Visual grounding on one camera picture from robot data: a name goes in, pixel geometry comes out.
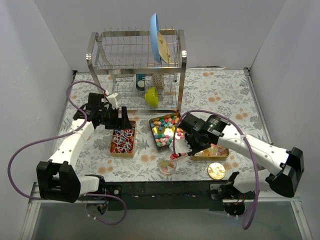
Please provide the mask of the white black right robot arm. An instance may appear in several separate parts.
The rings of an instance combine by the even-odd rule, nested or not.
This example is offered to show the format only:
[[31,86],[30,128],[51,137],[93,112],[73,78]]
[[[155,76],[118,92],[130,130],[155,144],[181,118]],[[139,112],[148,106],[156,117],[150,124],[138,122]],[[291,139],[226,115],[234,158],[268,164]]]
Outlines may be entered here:
[[230,119],[212,112],[206,120],[196,117],[193,110],[186,112],[178,127],[185,135],[170,146],[176,154],[193,156],[216,145],[252,160],[253,172],[234,172],[227,180],[226,192],[230,198],[267,190],[286,198],[295,196],[305,170],[303,151],[299,148],[287,150],[266,143],[245,134]]

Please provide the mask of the stainless steel dish rack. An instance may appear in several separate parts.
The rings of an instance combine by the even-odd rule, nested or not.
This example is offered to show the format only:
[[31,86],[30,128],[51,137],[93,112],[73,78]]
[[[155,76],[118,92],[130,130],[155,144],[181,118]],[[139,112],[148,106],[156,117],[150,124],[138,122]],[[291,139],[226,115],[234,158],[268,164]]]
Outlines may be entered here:
[[[171,63],[154,59],[149,30],[104,30],[92,32],[86,50],[86,63],[92,79],[106,75],[112,80],[112,92],[121,96],[119,104],[131,112],[180,112],[187,68],[187,45],[182,29],[161,29],[171,52]],[[144,91],[136,89],[136,74],[145,75]],[[163,74],[164,89],[158,90],[158,107],[145,101],[145,93],[154,86],[152,75]]]

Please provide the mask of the blue plate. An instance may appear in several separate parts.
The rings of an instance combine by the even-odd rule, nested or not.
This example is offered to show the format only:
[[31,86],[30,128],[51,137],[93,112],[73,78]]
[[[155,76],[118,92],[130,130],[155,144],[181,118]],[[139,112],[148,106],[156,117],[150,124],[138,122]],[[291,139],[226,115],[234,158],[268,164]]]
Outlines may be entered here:
[[149,34],[150,34],[150,40],[151,40],[151,49],[153,53],[154,60],[161,64],[162,58],[159,53],[159,47],[158,47],[158,32],[159,29],[159,23],[158,23],[158,16],[156,13],[154,13],[149,21]]

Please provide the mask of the gold tin with popsicle candies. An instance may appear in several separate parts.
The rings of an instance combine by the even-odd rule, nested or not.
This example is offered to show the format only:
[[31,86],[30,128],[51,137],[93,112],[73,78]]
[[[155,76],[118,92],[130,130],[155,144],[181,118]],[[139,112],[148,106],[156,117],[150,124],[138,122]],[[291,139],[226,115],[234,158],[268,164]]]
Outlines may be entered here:
[[214,146],[190,157],[193,161],[225,161],[230,155],[228,148]]

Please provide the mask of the gold jar lid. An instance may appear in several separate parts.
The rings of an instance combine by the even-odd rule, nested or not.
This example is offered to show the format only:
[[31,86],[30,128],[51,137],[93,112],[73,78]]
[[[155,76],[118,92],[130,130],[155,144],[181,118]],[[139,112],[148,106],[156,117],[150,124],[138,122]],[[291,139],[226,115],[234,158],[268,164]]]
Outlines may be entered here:
[[226,175],[224,166],[218,162],[211,163],[207,168],[207,172],[214,180],[222,180]]

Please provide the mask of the floral table mat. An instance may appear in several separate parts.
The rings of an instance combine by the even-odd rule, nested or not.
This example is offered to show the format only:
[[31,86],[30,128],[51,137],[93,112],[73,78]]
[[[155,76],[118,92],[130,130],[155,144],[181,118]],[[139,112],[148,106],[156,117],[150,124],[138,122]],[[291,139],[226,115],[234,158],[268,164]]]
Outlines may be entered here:
[[[247,70],[187,70],[181,111],[190,110],[194,110],[194,114],[202,119],[206,119],[209,112],[221,114],[234,121],[245,134],[264,142],[270,141],[256,107]],[[172,175],[164,175],[160,171],[159,161],[166,153],[156,148],[149,126],[153,115],[133,112],[129,118],[136,122],[134,156],[112,156],[112,131],[99,126],[88,138],[78,157],[75,166],[78,175],[95,174],[113,182],[210,179],[210,162],[194,161],[188,157],[177,162]]]

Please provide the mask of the black tin with star candies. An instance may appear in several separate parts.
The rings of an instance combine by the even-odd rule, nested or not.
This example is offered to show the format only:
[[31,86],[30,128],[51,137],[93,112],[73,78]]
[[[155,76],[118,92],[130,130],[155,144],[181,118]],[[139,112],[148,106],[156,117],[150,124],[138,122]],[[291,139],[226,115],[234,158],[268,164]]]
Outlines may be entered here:
[[158,152],[167,150],[173,139],[184,138],[185,132],[177,127],[180,113],[171,113],[149,120],[150,130]]

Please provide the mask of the clear plastic jar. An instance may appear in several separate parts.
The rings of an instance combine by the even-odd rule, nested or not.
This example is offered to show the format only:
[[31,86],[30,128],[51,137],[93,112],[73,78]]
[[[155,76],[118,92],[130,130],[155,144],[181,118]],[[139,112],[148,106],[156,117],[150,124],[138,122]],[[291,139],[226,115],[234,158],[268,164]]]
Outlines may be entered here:
[[157,165],[160,173],[165,176],[171,176],[176,172],[177,163],[171,159],[161,158]]

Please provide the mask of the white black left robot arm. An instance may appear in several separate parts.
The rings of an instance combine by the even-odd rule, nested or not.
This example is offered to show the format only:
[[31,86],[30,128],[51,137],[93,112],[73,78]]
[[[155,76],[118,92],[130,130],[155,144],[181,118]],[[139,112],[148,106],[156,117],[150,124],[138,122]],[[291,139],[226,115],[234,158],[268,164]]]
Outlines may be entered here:
[[74,203],[80,196],[90,194],[95,200],[106,196],[105,180],[96,174],[78,176],[78,157],[89,137],[100,125],[106,130],[131,130],[127,108],[119,107],[120,95],[90,93],[88,102],[73,116],[71,129],[59,148],[36,167],[41,198]]

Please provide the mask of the green bowl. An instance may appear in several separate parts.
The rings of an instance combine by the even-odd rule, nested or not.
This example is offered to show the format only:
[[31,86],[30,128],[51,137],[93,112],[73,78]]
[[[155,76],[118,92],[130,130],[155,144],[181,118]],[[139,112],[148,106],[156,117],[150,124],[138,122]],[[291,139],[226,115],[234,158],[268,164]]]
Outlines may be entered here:
[[144,95],[144,99],[148,105],[157,108],[159,106],[158,90],[155,86],[148,89]]

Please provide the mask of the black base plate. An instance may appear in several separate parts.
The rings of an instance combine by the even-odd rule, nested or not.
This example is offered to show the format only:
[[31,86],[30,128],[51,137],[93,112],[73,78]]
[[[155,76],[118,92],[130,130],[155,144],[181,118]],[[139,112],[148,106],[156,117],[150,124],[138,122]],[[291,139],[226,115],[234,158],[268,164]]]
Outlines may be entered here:
[[128,210],[207,209],[223,211],[223,201],[253,200],[225,180],[106,182],[106,193],[122,199]]

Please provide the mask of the teal white cup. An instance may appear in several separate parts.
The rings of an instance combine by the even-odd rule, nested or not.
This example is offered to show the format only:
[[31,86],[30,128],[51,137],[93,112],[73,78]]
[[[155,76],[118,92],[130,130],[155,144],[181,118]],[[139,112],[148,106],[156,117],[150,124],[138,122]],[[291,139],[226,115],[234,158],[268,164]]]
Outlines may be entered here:
[[135,75],[135,86],[138,91],[145,90],[145,77],[142,73]]

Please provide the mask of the aluminium frame rail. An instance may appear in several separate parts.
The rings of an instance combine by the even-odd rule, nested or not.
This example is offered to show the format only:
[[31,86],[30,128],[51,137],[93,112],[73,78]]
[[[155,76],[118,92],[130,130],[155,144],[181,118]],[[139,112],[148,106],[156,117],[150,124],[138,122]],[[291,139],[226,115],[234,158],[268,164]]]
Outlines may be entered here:
[[34,184],[23,240],[310,240],[298,197],[224,181],[104,182],[81,196]]

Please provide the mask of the patterned paper cup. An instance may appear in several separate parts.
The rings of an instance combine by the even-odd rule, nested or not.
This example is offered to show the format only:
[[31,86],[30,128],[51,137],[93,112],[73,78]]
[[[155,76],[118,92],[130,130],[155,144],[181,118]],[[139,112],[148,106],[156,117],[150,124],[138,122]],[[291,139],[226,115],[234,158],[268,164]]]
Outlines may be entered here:
[[154,73],[152,75],[152,82],[158,90],[163,90],[165,87],[164,75],[162,73]]

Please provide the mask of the gold tin with lollipops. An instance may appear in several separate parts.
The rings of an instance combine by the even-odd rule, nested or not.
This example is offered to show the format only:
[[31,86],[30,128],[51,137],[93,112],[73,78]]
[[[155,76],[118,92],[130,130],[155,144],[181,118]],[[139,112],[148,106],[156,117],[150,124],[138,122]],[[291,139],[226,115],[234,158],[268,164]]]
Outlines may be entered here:
[[132,129],[116,129],[112,133],[109,152],[117,158],[133,158],[135,155],[136,122],[130,121]]

